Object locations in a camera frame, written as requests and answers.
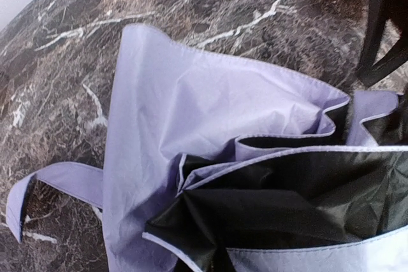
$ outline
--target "bag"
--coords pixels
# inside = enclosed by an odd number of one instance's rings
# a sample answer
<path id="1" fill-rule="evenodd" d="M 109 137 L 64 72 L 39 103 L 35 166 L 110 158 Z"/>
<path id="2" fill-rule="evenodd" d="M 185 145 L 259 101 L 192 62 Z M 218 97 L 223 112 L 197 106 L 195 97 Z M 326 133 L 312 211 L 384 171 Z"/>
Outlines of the bag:
<path id="1" fill-rule="evenodd" d="M 111 272 L 406 271 L 406 98 L 351 98 L 286 68 L 124 29 L 103 170 L 16 183 L 21 241 L 41 180 L 103 209 Z"/>

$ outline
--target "marble floor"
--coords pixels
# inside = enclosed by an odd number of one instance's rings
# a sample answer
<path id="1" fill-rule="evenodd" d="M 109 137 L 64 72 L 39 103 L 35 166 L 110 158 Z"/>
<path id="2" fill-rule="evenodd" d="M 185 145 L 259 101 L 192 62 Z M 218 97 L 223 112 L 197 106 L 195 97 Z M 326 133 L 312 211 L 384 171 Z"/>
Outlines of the marble floor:
<path id="1" fill-rule="evenodd" d="M 59 161 L 103 166 L 110 93 L 126 24 L 186 45 L 300 71 L 346 92 L 367 0 L 35 0 L 0 32 L 0 271 L 108 271 L 101 212 L 37 183 L 24 241 L 5 225 L 9 189 Z M 398 38 L 388 25 L 381 53 Z M 406 66 L 375 85 L 402 90 Z"/>

